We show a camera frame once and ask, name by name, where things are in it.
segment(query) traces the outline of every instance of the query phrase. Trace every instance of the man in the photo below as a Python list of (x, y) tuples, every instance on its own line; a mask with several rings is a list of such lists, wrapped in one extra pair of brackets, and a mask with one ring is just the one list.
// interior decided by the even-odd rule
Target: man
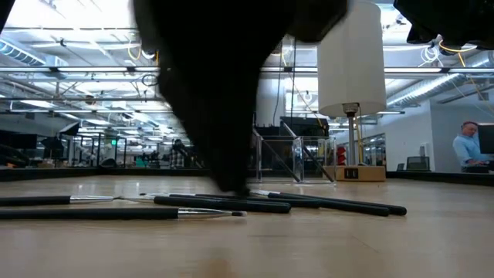
[(489, 166), (494, 170), (492, 157), (480, 152), (477, 123), (471, 121), (463, 123), (462, 133), (454, 139), (453, 148), (462, 166), (462, 172), (470, 172), (473, 166)]
[(170, 150), (170, 169), (184, 167), (184, 145), (180, 139), (175, 140)]

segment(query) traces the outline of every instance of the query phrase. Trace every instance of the ceiling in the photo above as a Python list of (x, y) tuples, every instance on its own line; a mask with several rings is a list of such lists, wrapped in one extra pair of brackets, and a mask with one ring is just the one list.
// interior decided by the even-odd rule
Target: ceiling
[[(425, 53), (428, 46), (407, 45), (406, 38), (411, 25), (406, 20), (403, 25), (395, 24), (396, 18), (400, 15), (392, 7), (393, 1), (377, 0), (374, 2), (378, 3), (381, 8), (384, 65), (386, 67), (429, 67), (441, 66), (441, 63), (444, 66), (458, 66), (457, 56), (436, 55), (434, 49)], [(46, 66), (155, 66), (156, 64), (153, 57), (140, 54), (139, 34), (133, 23), (129, 0), (16, 0), (0, 40), (34, 56), (42, 57), (40, 59), (46, 62)], [(317, 66), (315, 45), (297, 43), (295, 51), (293, 40), (287, 37), (283, 40), (283, 53), (288, 66), (294, 63), (295, 66)], [(464, 57), (467, 62), (469, 57), (476, 53), (476, 50), (465, 53)], [(279, 64), (280, 56), (271, 55), (266, 60), (265, 66), (279, 67)], [(0, 54), (0, 66), (26, 66), (26, 64)], [(4, 74), (0, 76), (4, 79), (4, 83), (0, 83), (0, 86), (3, 86), (0, 94), (4, 97), (31, 96), (60, 99), (127, 98), (126, 101), (97, 103), (91, 103), (91, 101), (52, 103), (65, 110), (168, 110), (167, 104), (156, 94), (155, 86), (146, 86), (144, 84), (146, 82), (142, 82), (146, 75), (151, 79), (155, 76), (154, 74), (149, 76), (148, 73), (100, 73), (96, 75), (71, 73), (66, 74), (65, 81), (57, 85), (54, 82), (56, 79), (50, 80), (46, 74), (13, 73), (8, 76)], [(387, 94), (395, 94), (419, 81), (421, 79), (388, 78), (386, 79)], [(286, 78), (284, 82), (291, 83), (291, 80)], [(310, 102), (311, 110), (317, 110), (316, 73), (297, 77), (295, 83), (300, 91), (309, 91), (311, 96), (306, 100)], [(472, 88), (461, 84), (458, 89), (468, 91)], [(457, 90), (444, 92), (434, 97), (433, 101), (440, 101), (456, 94), (458, 94)], [(290, 97), (291, 91), (287, 91), (286, 95)], [(476, 102), (479, 102), (478, 97), (471, 95), (442, 105), (471, 105)], [(14, 105), (16, 109), (40, 108), (26, 102), (15, 102)], [(296, 105), (293, 109), (308, 110), (303, 103)], [(154, 127), (156, 129), (160, 127), (162, 130), (167, 130), (164, 134), (166, 138), (184, 137), (183, 129), (171, 113), (66, 113), (65, 115), (79, 119), (105, 120), (122, 127)]]

